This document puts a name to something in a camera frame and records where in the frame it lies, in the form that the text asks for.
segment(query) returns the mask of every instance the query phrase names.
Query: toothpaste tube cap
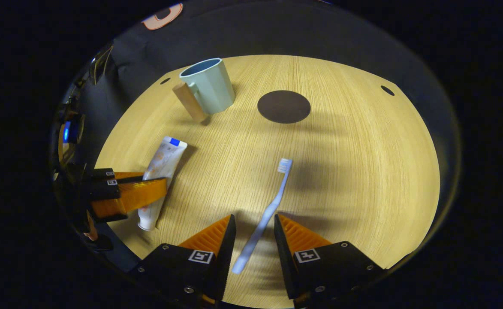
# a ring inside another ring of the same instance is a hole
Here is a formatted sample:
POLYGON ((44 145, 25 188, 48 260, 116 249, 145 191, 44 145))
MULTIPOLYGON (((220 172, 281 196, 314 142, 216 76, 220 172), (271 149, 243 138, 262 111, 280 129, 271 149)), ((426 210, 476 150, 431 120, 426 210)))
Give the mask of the toothpaste tube cap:
POLYGON ((152 231, 152 230, 154 230, 154 225, 155 225, 155 223, 156 223, 156 222, 155 222, 155 221, 153 221, 153 220, 147 220, 147 219, 145 219, 145 218, 140 218, 139 223, 137 223, 137 225, 138 225, 141 229, 143 229, 143 230, 145 230, 145 231, 152 231))

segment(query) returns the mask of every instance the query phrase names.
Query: toothbrush bristles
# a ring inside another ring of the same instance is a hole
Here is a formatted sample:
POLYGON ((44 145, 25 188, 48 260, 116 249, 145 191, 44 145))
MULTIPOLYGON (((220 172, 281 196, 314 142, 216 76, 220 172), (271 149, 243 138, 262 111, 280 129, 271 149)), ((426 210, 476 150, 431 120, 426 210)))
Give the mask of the toothbrush bristles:
POLYGON ((282 158, 282 160, 280 160, 280 164, 278 164, 278 171, 280 173, 285 173, 287 171, 287 168, 291 166, 292 162, 293 160, 291 159, 282 158))

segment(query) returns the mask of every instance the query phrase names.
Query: toothbrush handle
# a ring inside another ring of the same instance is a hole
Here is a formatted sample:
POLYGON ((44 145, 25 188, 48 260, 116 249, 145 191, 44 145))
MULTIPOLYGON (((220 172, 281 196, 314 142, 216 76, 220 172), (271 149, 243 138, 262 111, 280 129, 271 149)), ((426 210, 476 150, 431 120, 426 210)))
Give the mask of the toothbrush handle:
MULTIPOLYGON (((270 209, 271 207, 275 206, 277 208, 277 205, 275 204, 270 204, 267 209, 270 209)), ((234 266, 232 267, 232 272, 235 274, 239 274, 244 270, 246 267, 247 262, 249 261, 249 258, 251 254, 253 253, 253 250, 255 250, 255 246, 257 246, 257 243, 259 242, 259 239, 263 235, 263 232, 265 231, 265 228, 267 227, 268 222, 270 221, 272 215, 275 212, 275 208, 271 211, 266 211, 263 217, 261 217, 261 221, 251 234, 251 237, 249 240, 246 242, 246 245, 242 249, 242 252, 240 252, 240 256, 238 259, 236 259, 236 262, 234 262, 234 266)))
POLYGON ((272 201, 271 205, 274 204, 274 203, 277 203, 277 204, 280 204, 280 202, 282 201, 282 196, 284 195, 284 188, 285 188, 285 184, 287 182, 287 177, 289 176, 289 172, 288 173, 285 173, 284 175, 284 180, 282 180, 282 184, 280 186, 280 190, 278 190, 278 194, 276 195, 276 197, 274 198, 274 200, 272 201))

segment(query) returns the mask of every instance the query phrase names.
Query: black background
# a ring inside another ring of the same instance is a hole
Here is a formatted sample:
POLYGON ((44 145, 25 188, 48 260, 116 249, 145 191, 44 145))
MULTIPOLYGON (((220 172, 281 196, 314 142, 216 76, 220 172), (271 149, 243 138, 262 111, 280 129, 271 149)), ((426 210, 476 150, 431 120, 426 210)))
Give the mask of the black background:
MULTIPOLYGON (((152 307, 71 233, 52 202, 45 162, 54 107, 73 74, 161 4, 11 5, 0 3, 0 303, 152 307)), ((461 189, 443 228, 361 304, 503 307, 503 3, 343 8, 424 59, 455 106, 464 140, 461 189)))

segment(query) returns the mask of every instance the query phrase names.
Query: mug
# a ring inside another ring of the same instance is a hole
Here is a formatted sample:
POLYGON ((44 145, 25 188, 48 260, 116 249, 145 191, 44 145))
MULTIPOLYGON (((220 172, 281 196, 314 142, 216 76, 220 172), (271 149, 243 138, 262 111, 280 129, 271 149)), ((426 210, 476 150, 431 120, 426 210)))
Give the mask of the mug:
POLYGON ((234 103, 234 89, 221 58, 200 61, 179 74, 205 113, 222 112, 234 103))

